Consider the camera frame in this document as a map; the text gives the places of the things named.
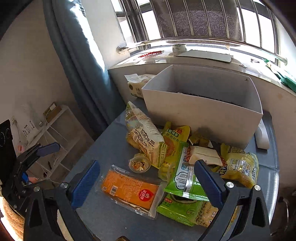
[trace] green snack bag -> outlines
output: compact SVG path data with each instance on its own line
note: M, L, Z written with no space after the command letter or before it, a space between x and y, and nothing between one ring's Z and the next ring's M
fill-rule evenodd
M194 226L204 203L203 201L181 203L177 202L171 194L168 194L156 210L172 220L188 226Z
M172 168L170 182L165 192L193 200L209 201L198 179L194 174L194 166L186 161L188 143L180 143L181 157Z

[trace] metal screw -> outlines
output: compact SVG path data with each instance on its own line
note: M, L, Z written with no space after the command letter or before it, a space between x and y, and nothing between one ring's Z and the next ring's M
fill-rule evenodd
M34 187L34 192L38 192L39 190L40 190L40 187L39 186L36 186L36 187Z
M61 183L60 187L61 188L67 188L68 187L68 183Z
M260 190L261 190L261 187L260 187L259 185L255 185L254 188L255 188L255 190L257 190L257 191L260 191Z
M229 188L233 188L234 184L232 182L228 182L228 183L226 183L226 186L229 187Z

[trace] blue curtain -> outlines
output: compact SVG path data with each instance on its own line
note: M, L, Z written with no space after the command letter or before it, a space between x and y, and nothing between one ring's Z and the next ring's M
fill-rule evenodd
M75 99L98 137L124 110L125 104L109 77L85 11L80 0L43 0L43 10Z

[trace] small plastic cup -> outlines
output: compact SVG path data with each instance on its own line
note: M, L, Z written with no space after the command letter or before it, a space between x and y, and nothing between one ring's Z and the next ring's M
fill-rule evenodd
M151 167L150 160L144 155L134 156L129 160L129 168L136 173L144 173Z

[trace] white wall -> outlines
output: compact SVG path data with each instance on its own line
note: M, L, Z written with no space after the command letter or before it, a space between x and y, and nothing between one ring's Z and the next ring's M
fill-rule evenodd
M0 123L10 119L22 103L30 103L42 117L49 105L56 102L68 105L93 135L50 40L42 0L33 0L0 41L0 89Z
M296 78L296 47L278 19L276 19L276 27L279 38L279 53L288 60L287 65L281 63L280 67Z
M81 0L85 8L94 40L107 68L128 58L129 52L116 52L118 46L126 46L111 0Z

